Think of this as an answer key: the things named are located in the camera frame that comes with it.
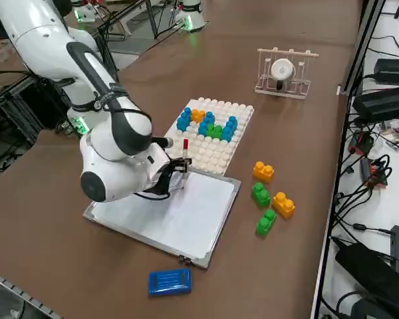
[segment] blue lego brick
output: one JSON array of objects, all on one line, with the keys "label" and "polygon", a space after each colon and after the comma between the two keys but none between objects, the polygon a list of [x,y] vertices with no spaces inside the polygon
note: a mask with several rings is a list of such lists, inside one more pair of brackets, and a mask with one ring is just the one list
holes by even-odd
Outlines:
[{"label": "blue lego brick", "polygon": [[207,136],[207,124],[206,123],[203,122],[199,125],[198,134]]},{"label": "blue lego brick", "polygon": [[190,269],[156,271],[149,274],[149,295],[189,294],[192,289]]}]

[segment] green led light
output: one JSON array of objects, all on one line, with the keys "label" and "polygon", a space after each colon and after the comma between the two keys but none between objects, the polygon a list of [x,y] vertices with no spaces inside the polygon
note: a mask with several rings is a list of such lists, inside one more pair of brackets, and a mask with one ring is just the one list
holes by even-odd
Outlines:
[{"label": "green led light", "polygon": [[193,28],[194,28],[194,25],[192,24],[191,17],[190,17],[190,15],[188,15],[188,16],[185,18],[185,27],[184,27],[184,29],[185,29],[186,31],[190,31],[190,30],[192,30]]}]

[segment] yellow lego brick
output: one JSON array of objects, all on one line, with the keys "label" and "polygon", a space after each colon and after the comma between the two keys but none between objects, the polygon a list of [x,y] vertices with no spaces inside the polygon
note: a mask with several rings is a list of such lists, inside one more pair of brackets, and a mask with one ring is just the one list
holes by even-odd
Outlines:
[{"label": "yellow lego brick", "polygon": [[266,183],[271,181],[274,172],[272,166],[265,165],[262,161],[258,161],[253,169],[253,175]]},{"label": "yellow lego brick", "polygon": [[272,206],[285,218],[293,216],[295,206],[292,200],[287,199],[284,193],[279,192],[272,200]]},{"label": "yellow lego brick", "polygon": [[201,123],[205,118],[205,111],[198,111],[196,109],[192,110],[192,117],[191,119],[197,123]]}]

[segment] lego baseplate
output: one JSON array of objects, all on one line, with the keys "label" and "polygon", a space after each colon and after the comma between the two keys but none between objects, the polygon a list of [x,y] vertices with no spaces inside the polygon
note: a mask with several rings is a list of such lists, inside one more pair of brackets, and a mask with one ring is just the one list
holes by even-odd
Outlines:
[{"label": "lego baseplate", "polygon": [[173,147],[167,149],[168,155],[171,158],[182,156],[183,140],[187,138],[189,140],[188,156],[192,158],[192,166],[202,171],[224,175],[254,113],[254,107],[251,105],[246,106],[244,104],[211,100],[209,98],[190,100],[186,107],[191,110],[212,112],[215,116],[215,125],[220,126],[225,126],[229,117],[235,116],[238,123],[237,129],[233,133],[231,141],[228,142],[198,134],[200,123],[194,121],[190,122],[185,132],[182,132],[177,129],[178,119],[176,119],[166,134],[166,137],[174,139]]}]

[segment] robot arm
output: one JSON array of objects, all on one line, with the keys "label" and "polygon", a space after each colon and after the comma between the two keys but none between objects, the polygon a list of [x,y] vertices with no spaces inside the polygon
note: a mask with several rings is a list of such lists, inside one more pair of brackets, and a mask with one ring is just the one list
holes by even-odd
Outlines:
[{"label": "robot arm", "polygon": [[0,0],[0,21],[31,71],[83,81],[103,103],[100,112],[109,113],[80,141],[84,192],[94,201],[113,201],[153,188],[170,159],[154,143],[151,118],[121,94],[97,54],[74,41],[50,1]]}]

